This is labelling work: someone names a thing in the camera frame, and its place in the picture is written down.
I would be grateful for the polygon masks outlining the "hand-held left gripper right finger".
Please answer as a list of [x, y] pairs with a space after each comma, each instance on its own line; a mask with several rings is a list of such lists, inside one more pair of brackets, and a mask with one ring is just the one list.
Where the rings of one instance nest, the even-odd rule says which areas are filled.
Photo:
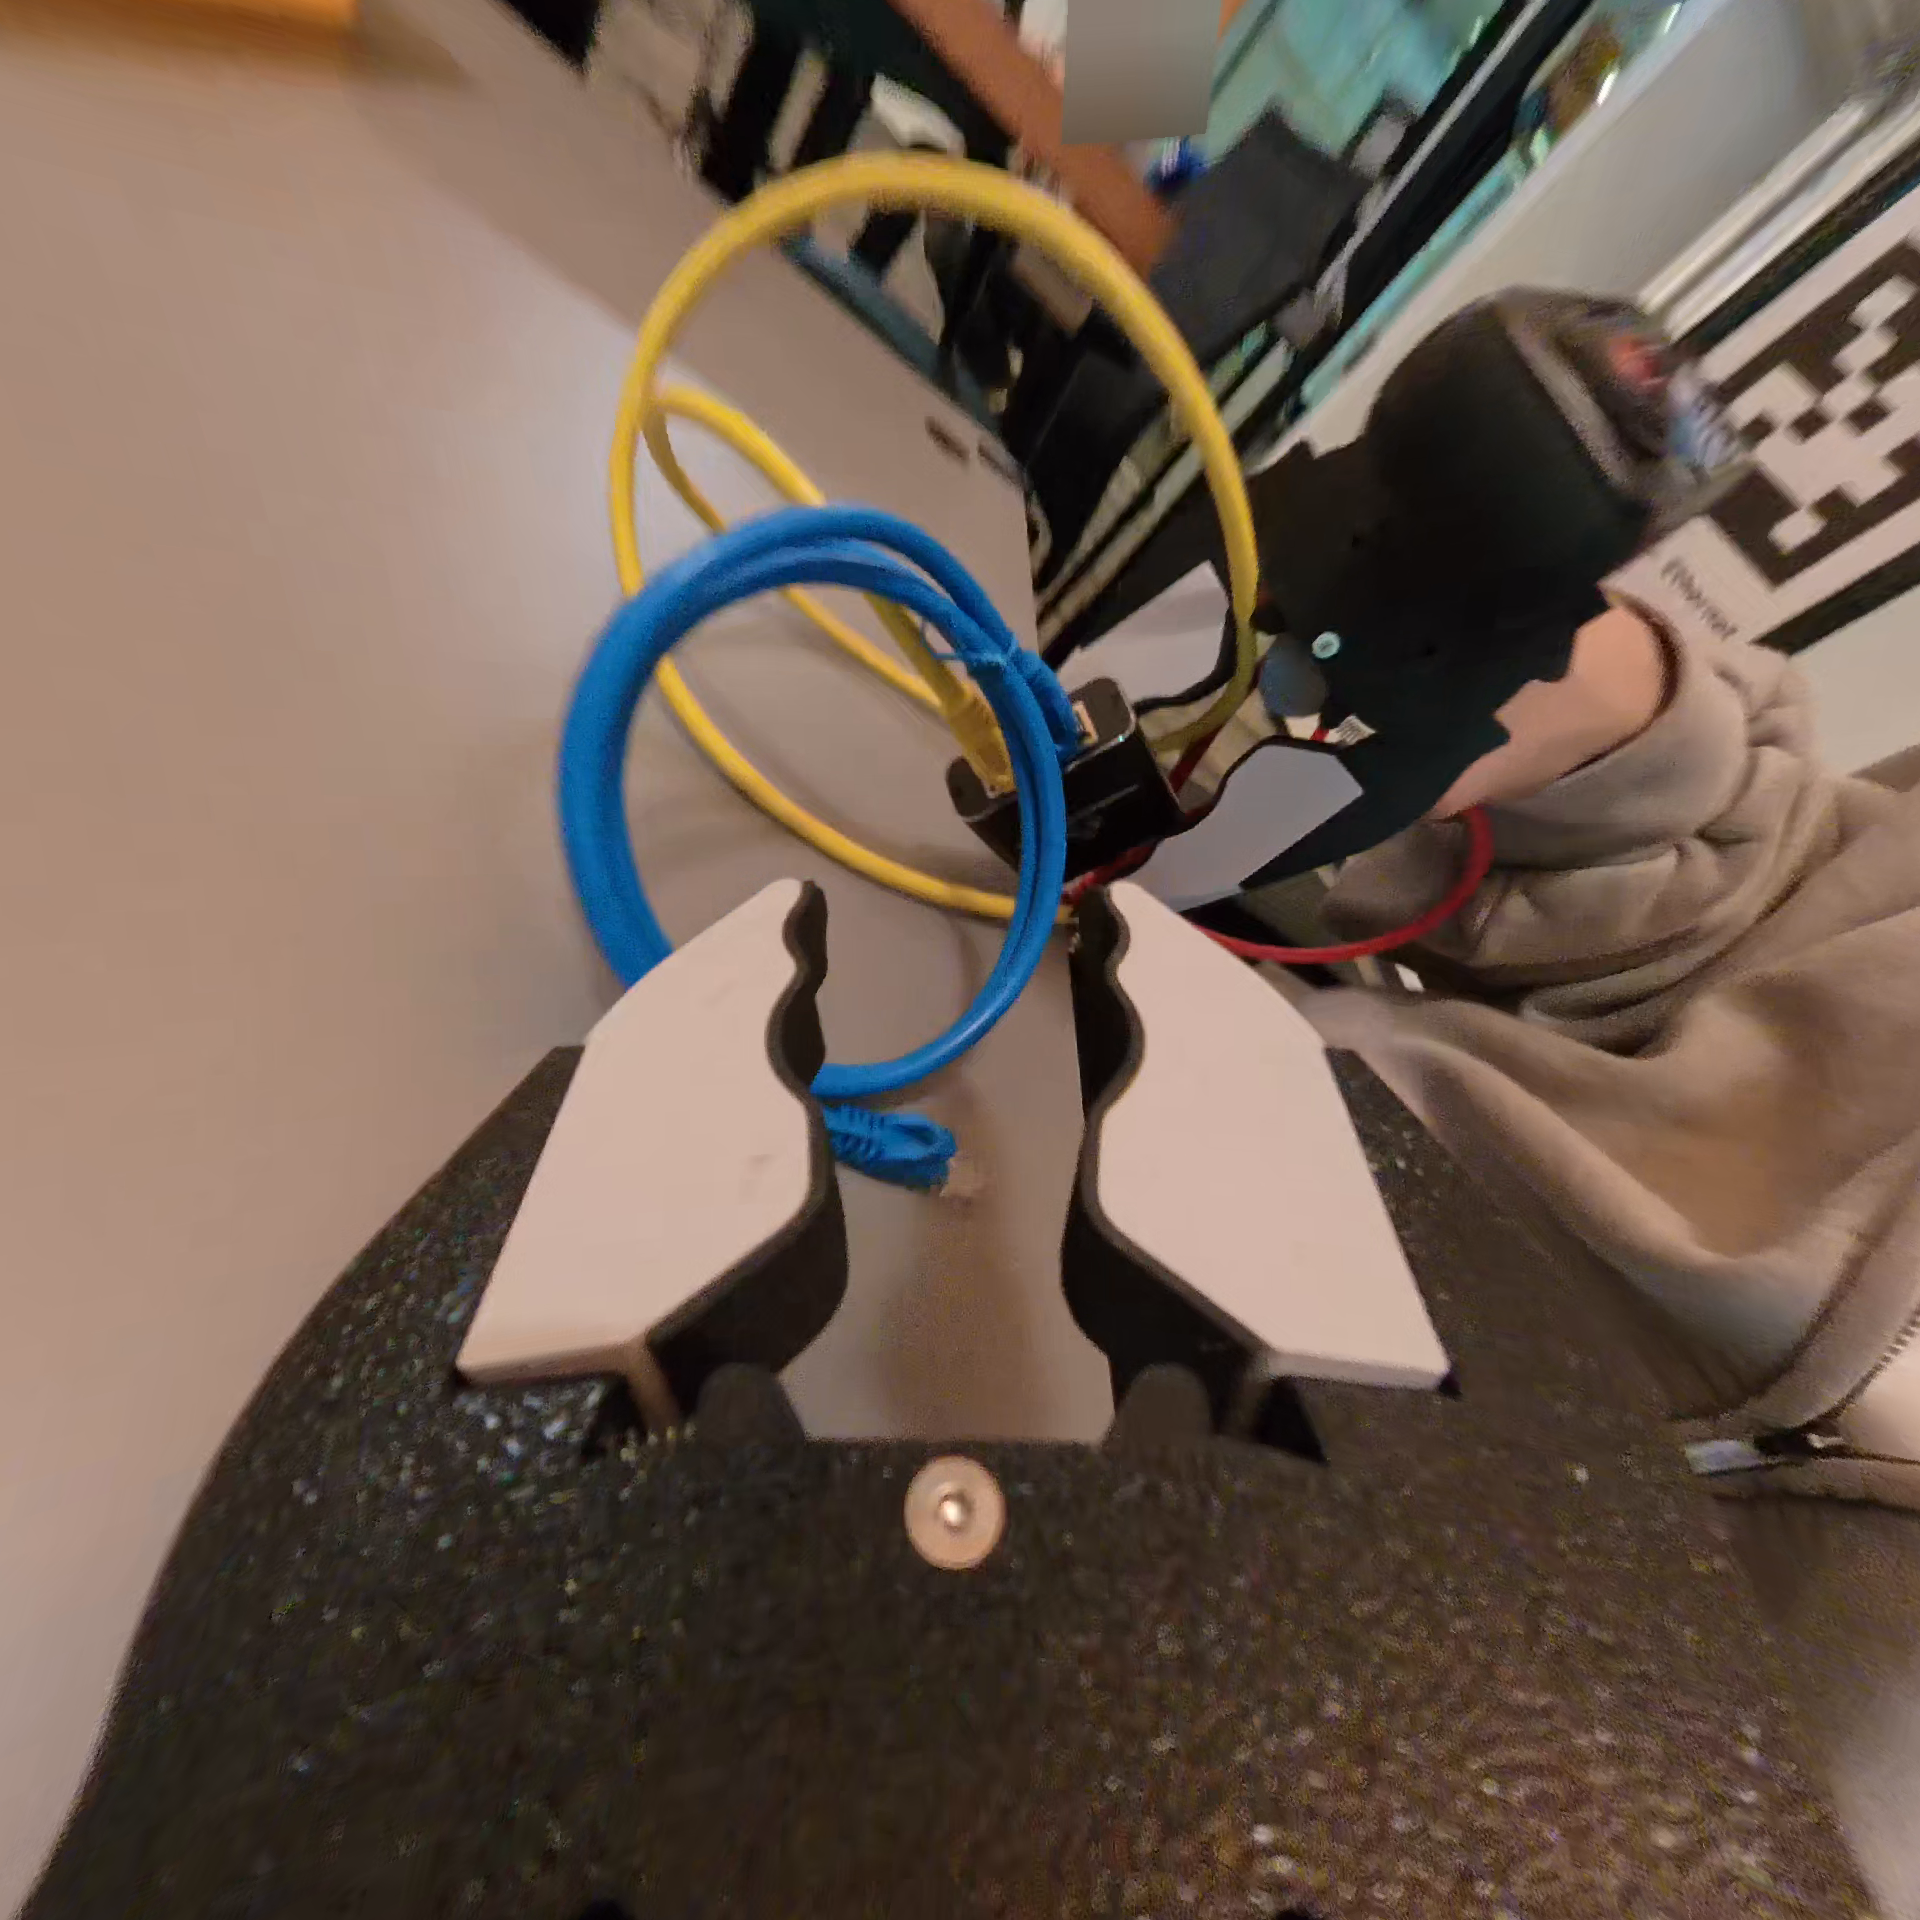
[[1327, 1051], [1133, 882], [1073, 914], [1084, 1143], [1062, 1296], [1114, 1422], [1285, 1430], [1295, 1384], [1431, 1395], [1452, 1363]]

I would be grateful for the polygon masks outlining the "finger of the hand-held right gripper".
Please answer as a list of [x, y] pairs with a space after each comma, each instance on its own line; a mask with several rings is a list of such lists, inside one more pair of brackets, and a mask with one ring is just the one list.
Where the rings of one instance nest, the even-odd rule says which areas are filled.
[[1231, 599], [1212, 562], [1189, 567], [1136, 612], [1068, 663], [1068, 692], [1079, 700], [1110, 682], [1130, 706], [1213, 706], [1237, 682], [1239, 641]]
[[1159, 842], [1159, 900], [1213, 906], [1359, 800], [1359, 784], [1313, 743], [1264, 742], [1189, 825]]

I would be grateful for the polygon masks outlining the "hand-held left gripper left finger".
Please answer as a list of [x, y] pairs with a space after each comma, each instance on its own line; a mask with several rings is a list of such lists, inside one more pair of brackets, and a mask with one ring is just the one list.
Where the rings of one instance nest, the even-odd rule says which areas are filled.
[[726, 1370], [778, 1376], [848, 1291], [812, 1079], [826, 904], [775, 880], [592, 1028], [455, 1360], [469, 1386], [622, 1382], [684, 1424]]

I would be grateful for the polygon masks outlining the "black ethernet splitter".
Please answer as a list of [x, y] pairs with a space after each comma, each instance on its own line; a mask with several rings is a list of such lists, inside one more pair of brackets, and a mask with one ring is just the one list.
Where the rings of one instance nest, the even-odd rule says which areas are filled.
[[[1084, 724], [1084, 750], [1062, 768], [1064, 880], [1081, 880], [1156, 846], [1182, 827], [1183, 811], [1120, 683], [1089, 679], [1070, 698]], [[961, 758], [949, 761], [944, 779], [957, 819], [1016, 872], [1016, 794], [991, 794]]]

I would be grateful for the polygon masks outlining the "person's right hand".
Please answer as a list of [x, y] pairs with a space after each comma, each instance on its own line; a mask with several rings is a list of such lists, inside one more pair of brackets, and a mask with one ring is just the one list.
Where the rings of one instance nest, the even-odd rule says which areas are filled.
[[1528, 682], [1497, 712], [1504, 743], [1462, 771], [1426, 819], [1520, 806], [1610, 758], [1663, 714], [1673, 679], [1663, 631], [1636, 604], [1610, 598], [1575, 633], [1565, 675]]

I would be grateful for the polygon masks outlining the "white printed code sheet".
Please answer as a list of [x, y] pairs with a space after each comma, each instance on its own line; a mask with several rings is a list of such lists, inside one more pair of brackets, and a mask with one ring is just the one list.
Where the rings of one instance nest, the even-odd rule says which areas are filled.
[[1794, 655], [1914, 585], [1914, 203], [1855, 208], [1703, 353], [1746, 466], [1615, 583], [1676, 631]]

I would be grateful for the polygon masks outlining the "person's beige hoodie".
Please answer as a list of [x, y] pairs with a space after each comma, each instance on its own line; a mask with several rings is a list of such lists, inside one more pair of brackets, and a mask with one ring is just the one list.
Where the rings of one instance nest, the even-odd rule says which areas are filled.
[[1711, 1007], [1617, 1059], [1516, 1025], [1402, 1031], [1361, 995], [1302, 1014], [1647, 1303], [1721, 1489], [1914, 1513], [1914, 1038]]

